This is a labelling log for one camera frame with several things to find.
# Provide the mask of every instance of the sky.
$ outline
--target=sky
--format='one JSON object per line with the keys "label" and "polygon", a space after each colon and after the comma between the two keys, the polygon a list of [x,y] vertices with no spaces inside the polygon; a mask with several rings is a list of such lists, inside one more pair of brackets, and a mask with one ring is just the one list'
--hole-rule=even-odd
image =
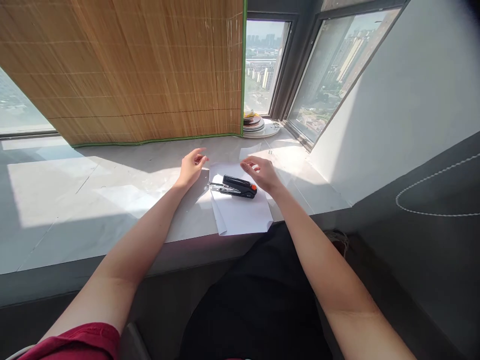
{"label": "sky", "polygon": [[283,21],[247,20],[246,22],[246,35],[258,35],[259,39],[266,38],[267,34],[275,34],[275,39],[281,38],[283,30]]}
{"label": "sky", "polygon": [[355,30],[376,30],[380,26],[380,23],[384,19],[388,11],[379,11],[356,15],[351,22],[348,34],[353,33]]}

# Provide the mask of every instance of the window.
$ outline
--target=window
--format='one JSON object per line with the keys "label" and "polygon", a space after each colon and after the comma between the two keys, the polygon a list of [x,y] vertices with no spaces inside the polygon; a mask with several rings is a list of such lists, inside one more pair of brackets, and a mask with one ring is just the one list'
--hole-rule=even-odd
{"label": "window", "polygon": [[399,9],[325,20],[316,38],[288,123],[314,143]]}
{"label": "window", "polygon": [[53,129],[48,120],[0,68],[0,133]]}
{"label": "window", "polygon": [[245,111],[269,114],[289,26],[286,21],[247,20]]}

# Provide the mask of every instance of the marble countertop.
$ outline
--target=marble countertop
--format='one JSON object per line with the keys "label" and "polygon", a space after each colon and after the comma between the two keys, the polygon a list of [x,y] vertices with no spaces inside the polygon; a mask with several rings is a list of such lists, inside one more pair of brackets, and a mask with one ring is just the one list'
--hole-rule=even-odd
{"label": "marble countertop", "polygon": [[[205,147],[210,163],[237,162],[261,143],[282,182],[309,215],[350,207],[315,171],[284,128],[272,137],[234,136],[141,146],[71,148],[61,136],[1,141],[0,274],[105,255],[172,186],[181,159]],[[218,233],[208,164],[180,203],[166,242]],[[282,215],[268,199],[274,221]]]}

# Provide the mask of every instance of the white wall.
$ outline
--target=white wall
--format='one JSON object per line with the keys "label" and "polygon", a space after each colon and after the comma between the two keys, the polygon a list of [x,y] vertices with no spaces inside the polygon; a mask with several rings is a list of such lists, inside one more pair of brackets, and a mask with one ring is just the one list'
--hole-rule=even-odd
{"label": "white wall", "polygon": [[461,1],[401,13],[312,151],[351,205],[480,131],[478,31]]}

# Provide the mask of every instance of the stapler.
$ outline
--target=stapler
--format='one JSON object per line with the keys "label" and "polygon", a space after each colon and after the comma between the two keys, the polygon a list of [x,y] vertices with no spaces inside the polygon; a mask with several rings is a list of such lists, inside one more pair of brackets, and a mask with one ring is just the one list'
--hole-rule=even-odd
{"label": "stapler", "polygon": [[221,184],[209,182],[208,186],[222,194],[239,196],[242,198],[253,199],[257,194],[257,186],[249,181],[237,177],[224,175]]}

